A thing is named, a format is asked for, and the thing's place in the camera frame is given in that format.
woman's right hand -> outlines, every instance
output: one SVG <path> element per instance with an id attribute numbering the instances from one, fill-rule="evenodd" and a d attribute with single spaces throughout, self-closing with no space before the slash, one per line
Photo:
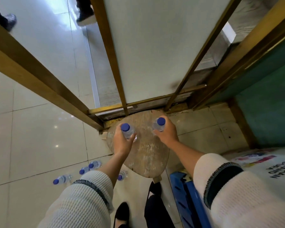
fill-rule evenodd
<path id="1" fill-rule="evenodd" d="M 171 147 L 171 144 L 178 140 L 176 126 L 171 122 L 171 120 L 166 116 L 160 116 L 161 118 L 164 118 L 166 120 L 165 128 L 163 132 L 159 132 L 158 130 L 153 130 L 154 134 L 156 134 L 162 143 L 164 143 L 169 148 Z"/>

wooden stool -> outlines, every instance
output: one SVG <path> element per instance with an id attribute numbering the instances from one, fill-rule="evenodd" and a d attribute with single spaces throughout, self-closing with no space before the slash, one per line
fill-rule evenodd
<path id="1" fill-rule="evenodd" d="M 137 140 L 133 142 L 124 164 L 141 176 L 153 178 L 154 183 L 161 180 L 160 175 L 165 170 L 169 157 L 169 148 L 153 135 L 152 124 L 161 115 L 163 112 L 157 110 L 132 114 L 111 126 L 107 133 L 107 144 L 114 153 L 113 137 L 116 126 L 120 123 L 134 126 Z"/>

blue bottle cap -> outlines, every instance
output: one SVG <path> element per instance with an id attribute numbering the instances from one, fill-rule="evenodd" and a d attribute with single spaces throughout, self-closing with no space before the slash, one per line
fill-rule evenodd
<path id="1" fill-rule="evenodd" d="M 166 120 L 164 118 L 158 118 L 157 119 L 157 124 L 160 126 L 163 126 L 166 123 Z"/>
<path id="2" fill-rule="evenodd" d="M 127 132 L 130 129 L 130 125 L 128 123 L 122 124 L 122 131 Z"/>
<path id="3" fill-rule="evenodd" d="M 54 185 L 57 185 L 59 183 L 59 180 L 58 179 L 55 179 L 54 181 L 53 181 L 53 184 Z"/>

black trim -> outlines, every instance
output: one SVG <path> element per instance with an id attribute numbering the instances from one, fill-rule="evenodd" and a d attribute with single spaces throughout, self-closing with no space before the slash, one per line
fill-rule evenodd
<path id="1" fill-rule="evenodd" d="M 221 188 L 241 172 L 243 169 L 233 162 L 224 163 L 214 171 L 208 179 L 204 192 L 204 203 L 209 209 L 211 209 L 212 202 Z"/>
<path id="2" fill-rule="evenodd" d="M 87 185 L 87 186 L 91 187 L 102 198 L 102 200 L 105 203 L 105 205 L 107 207 L 109 206 L 109 202 L 105 198 L 104 194 L 101 192 L 101 190 L 94 183 L 92 183 L 92 182 L 90 182 L 88 180 L 79 179 L 79 180 L 74 181 L 73 184 L 84 184 L 84 185 Z"/>

white panel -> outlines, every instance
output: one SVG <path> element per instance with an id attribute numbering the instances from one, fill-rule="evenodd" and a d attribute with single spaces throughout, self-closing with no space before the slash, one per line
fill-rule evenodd
<path id="1" fill-rule="evenodd" d="M 105 0 L 127 102 L 174 92 L 230 0 Z"/>

